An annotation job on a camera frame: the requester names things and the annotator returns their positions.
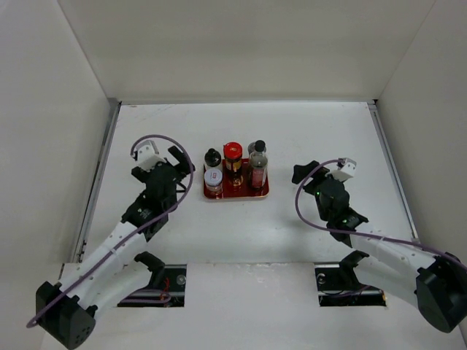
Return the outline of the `white bottle black cap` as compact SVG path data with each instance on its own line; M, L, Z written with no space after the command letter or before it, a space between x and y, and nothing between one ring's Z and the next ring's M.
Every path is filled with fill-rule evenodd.
M204 155L204 166L205 169L216 168L222 171L222 155L215 148L209 148Z

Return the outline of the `small jar pink label lid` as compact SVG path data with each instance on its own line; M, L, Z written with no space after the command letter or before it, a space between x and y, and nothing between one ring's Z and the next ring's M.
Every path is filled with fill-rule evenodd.
M204 184L211 196L218 196L223 191L223 172L218 168L209 168L204 173Z

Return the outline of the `dark sauce glass bottle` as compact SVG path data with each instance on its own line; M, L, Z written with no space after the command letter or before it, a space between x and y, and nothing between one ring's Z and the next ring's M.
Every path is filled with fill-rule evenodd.
M266 183L268 161L265 141L255 141L255 151L249 155L249 183L251 188L258 190Z

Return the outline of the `red lid sauce jar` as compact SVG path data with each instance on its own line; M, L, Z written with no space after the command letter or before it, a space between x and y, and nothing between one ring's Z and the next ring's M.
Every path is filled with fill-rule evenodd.
M223 146L223 154L228 178L234 187L238 187L242 184L242 146L230 141Z

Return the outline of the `silver lid jar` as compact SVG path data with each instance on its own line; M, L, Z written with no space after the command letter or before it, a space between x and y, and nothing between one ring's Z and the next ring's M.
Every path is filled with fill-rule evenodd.
M251 155L255 151L255 142L251 142L247 148L248 155Z

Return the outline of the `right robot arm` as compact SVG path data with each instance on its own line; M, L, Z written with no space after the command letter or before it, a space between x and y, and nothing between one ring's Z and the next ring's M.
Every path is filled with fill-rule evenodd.
M298 193L314 197L325 223L321 229L352 249L339 263L340 283L389 292L414 306L438 331L452 332L466 318L466 266L449 252L379 233L350 206L344 183L354 177L355 161L338 158L333 170L330 164L295 165L292 182Z

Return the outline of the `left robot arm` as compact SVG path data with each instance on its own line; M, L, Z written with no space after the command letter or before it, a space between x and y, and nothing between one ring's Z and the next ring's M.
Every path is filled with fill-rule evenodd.
M177 164L159 157L151 144L132 149L137 165L131 174L145 189L73 273L39 286L36 314L28 327L40 326L66 349L77 349L107 309L138 289L161 287L165 265L147 246L188 194L190 186L182 181L192 178L195 171L183 147L172 146L168 151Z

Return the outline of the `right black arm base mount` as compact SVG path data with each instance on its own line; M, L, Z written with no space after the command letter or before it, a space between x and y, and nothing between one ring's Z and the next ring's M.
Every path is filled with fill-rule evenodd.
M314 267L321 307L386 306L382 290L361 284L353 270L367 254L356 251L340 262L319 263Z

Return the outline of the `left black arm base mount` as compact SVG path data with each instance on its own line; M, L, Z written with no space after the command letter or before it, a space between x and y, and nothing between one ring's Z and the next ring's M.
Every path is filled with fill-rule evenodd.
M136 260L151 272L148 283L118 303L119 308L181 308L185 306L188 267L167 265L154 255L141 253Z

